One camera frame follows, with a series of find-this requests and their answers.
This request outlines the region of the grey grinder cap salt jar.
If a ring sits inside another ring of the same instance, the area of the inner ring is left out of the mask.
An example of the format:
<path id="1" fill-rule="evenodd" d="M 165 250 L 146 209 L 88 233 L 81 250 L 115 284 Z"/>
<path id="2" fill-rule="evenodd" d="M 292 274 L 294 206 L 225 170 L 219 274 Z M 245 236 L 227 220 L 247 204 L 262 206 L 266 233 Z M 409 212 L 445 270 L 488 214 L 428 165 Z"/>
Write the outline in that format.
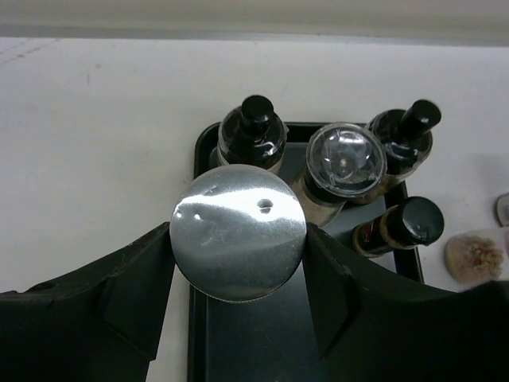
<path id="1" fill-rule="evenodd" d="M 373 191 L 386 172 L 385 150 L 373 133 L 353 123 L 330 123 L 309 139 L 291 188 L 305 219 L 323 227 L 349 201 Z"/>

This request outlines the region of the black cap brown spice bottle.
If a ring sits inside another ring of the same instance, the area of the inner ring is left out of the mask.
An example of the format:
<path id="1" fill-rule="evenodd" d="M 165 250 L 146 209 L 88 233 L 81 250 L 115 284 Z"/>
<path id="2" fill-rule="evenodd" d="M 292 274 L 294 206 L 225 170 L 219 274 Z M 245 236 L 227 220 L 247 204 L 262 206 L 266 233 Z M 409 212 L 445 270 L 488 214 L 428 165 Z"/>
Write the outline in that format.
<path id="1" fill-rule="evenodd" d="M 419 99 L 408 109 L 391 109 L 374 117 L 367 125 L 382 144 L 387 171 L 381 182 L 367 195 L 356 198 L 356 205 L 367 205 L 405 181 L 429 157 L 433 146 L 431 130 L 441 121 L 439 107 Z"/>

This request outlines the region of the silver cap blue label jar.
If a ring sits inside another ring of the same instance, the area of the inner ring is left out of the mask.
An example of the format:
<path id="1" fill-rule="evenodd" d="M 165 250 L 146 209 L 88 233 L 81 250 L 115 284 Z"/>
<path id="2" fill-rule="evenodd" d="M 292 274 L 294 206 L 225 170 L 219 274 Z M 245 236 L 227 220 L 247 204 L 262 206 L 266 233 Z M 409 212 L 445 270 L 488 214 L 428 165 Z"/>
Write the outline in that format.
<path id="1" fill-rule="evenodd" d="M 264 298 L 289 281 L 306 233 L 293 190 L 277 175 L 248 165 L 198 176 L 169 224 L 182 275 L 201 293 L 230 303 Z"/>

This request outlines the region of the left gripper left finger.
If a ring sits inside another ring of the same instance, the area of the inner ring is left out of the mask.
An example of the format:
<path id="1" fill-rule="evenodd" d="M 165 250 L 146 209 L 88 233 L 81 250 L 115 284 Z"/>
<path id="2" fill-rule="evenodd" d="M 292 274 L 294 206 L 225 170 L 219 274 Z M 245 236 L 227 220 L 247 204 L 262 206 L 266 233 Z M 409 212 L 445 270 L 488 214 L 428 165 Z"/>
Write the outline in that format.
<path id="1" fill-rule="evenodd" d="M 163 223 L 110 255 L 1 294 L 3 381 L 144 381 L 175 261 Z"/>

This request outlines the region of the black cap white powder bottle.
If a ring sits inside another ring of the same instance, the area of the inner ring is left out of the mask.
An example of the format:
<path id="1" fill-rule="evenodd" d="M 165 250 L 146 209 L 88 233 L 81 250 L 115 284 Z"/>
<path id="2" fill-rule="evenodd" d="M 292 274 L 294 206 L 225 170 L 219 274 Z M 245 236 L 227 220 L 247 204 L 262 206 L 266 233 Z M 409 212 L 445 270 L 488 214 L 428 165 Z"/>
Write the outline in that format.
<path id="1" fill-rule="evenodd" d="M 220 123 L 218 163 L 244 164 L 277 174 L 287 142 L 288 127 L 263 95 L 250 95 Z"/>

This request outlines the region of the small black cap spice jar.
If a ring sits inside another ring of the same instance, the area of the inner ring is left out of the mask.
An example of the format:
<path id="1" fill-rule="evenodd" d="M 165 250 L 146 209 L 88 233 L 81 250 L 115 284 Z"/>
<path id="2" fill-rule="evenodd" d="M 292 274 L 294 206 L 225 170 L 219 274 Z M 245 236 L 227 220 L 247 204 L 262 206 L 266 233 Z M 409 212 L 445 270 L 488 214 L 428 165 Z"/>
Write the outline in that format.
<path id="1" fill-rule="evenodd" d="M 435 243 L 445 228 L 439 207 L 424 197 L 408 197 L 384 214 L 356 226 L 352 246 L 367 258 L 377 258 L 394 250 L 412 250 Z"/>

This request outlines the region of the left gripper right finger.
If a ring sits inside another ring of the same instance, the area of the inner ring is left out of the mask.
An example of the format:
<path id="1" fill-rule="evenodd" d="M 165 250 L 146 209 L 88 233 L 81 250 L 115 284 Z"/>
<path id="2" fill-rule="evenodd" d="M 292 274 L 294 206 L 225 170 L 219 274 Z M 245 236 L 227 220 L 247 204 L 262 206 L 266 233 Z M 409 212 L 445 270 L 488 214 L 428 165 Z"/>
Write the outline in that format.
<path id="1" fill-rule="evenodd" d="M 415 282 L 307 228 L 305 282 L 332 381 L 505 381 L 508 285 Z"/>

